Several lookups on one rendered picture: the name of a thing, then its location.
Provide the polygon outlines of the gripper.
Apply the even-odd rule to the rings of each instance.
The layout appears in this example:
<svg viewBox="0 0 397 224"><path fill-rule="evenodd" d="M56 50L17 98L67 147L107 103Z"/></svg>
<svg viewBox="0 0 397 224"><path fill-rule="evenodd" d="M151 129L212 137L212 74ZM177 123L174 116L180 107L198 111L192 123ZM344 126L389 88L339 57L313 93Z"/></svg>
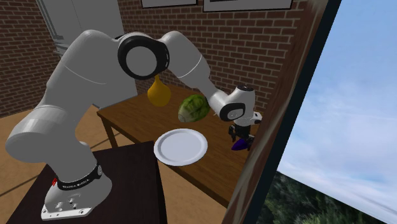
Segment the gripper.
<svg viewBox="0 0 397 224"><path fill-rule="evenodd" d="M240 126L237 124L231 125L228 128L228 134L232 138L232 142L236 141L236 136L239 138L247 139L250 136L251 126Z"/></svg>

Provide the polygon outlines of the purple eggplant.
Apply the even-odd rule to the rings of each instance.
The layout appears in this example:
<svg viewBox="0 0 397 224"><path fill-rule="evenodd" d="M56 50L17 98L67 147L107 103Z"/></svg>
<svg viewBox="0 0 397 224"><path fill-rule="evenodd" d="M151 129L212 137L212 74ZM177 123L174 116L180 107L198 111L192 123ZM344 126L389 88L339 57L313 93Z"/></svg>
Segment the purple eggplant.
<svg viewBox="0 0 397 224"><path fill-rule="evenodd" d="M248 148L248 144L244 139L239 139L232 146L233 151L245 150L247 148Z"/></svg>

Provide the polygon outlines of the brown wooden table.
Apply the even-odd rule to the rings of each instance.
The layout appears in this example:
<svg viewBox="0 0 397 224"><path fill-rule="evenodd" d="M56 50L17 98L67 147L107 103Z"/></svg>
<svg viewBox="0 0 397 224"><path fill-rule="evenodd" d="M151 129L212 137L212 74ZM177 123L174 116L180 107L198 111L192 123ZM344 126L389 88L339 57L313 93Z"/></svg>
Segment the brown wooden table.
<svg viewBox="0 0 397 224"><path fill-rule="evenodd" d="M170 90L171 99L164 107L153 106L147 95L141 94L99 110L97 114L102 119L111 145L117 145L114 130L133 143L156 141L172 129L187 128L200 132L208 142L204 157L192 165L173 167L173 171L226 207L248 152L231 149L233 143L228 135L230 123L221 121L214 113L198 122L181 123L178 120L179 105L193 91L174 85Z"/></svg>

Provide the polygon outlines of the green lettuce head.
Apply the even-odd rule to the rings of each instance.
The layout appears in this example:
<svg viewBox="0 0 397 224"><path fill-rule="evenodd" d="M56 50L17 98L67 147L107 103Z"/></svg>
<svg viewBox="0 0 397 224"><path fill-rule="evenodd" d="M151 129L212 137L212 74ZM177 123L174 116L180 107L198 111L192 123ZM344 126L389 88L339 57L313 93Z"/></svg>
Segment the green lettuce head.
<svg viewBox="0 0 397 224"><path fill-rule="evenodd" d="M207 99L203 95L193 94L182 101L178 110L180 122L197 122L207 116L210 111Z"/></svg>

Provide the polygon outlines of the white plate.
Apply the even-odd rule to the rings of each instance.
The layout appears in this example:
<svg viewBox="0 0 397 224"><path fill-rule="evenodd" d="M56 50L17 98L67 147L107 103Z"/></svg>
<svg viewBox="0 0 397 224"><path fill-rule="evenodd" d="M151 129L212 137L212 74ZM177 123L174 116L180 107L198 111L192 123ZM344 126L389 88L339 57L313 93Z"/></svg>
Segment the white plate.
<svg viewBox="0 0 397 224"><path fill-rule="evenodd" d="M207 152L207 139L193 129L174 129L162 134L154 145L154 154L163 164L186 166L199 161Z"/></svg>

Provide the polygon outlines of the yellow gourd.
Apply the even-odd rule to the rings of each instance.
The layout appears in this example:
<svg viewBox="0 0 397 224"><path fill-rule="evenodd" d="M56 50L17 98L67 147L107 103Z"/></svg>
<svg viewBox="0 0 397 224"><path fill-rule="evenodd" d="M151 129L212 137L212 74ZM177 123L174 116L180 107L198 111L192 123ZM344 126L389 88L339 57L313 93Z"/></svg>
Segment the yellow gourd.
<svg viewBox="0 0 397 224"><path fill-rule="evenodd" d="M163 107L166 106L171 99L171 90L161 82L159 75L156 75L152 86L147 91L147 95L152 105Z"/></svg>

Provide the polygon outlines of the dark robot stand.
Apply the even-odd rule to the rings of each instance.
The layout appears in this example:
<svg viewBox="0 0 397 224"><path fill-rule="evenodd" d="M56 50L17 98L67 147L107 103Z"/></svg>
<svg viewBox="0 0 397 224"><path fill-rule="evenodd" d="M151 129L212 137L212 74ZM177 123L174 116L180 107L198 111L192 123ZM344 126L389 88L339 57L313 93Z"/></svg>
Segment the dark robot stand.
<svg viewBox="0 0 397 224"><path fill-rule="evenodd" d="M43 205L55 177L41 171L8 221L0 224L167 224L164 193L154 142L95 151L112 189L107 198L81 218L43 221Z"/></svg>

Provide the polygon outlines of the grey door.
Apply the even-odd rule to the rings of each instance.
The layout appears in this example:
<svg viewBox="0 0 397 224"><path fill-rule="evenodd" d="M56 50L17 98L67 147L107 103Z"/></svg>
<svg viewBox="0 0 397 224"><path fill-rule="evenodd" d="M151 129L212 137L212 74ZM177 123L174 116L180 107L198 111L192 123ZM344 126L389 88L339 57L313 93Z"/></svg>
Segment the grey door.
<svg viewBox="0 0 397 224"><path fill-rule="evenodd" d="M39 106L105 108L137 95L117 60L123 25L117 0L36 0L61 59Z"/></svg>

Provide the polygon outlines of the wall picture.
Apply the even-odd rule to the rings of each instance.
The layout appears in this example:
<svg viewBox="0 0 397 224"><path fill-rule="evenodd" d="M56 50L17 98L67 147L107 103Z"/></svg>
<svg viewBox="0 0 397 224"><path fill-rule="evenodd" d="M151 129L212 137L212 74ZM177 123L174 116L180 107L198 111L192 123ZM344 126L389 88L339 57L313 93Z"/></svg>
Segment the wall picture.
<svg viewBox="0 0 397 224"><path fill-rule="evenodd" d="M293 0L203 0L203 10L244 11L290 9Z"/></svg>
<svg viewBox="0 0 397 224"><path fill-rule="evenodd" d="M143 8L184 6L197 4L197 0L141 0Z"/></svg>

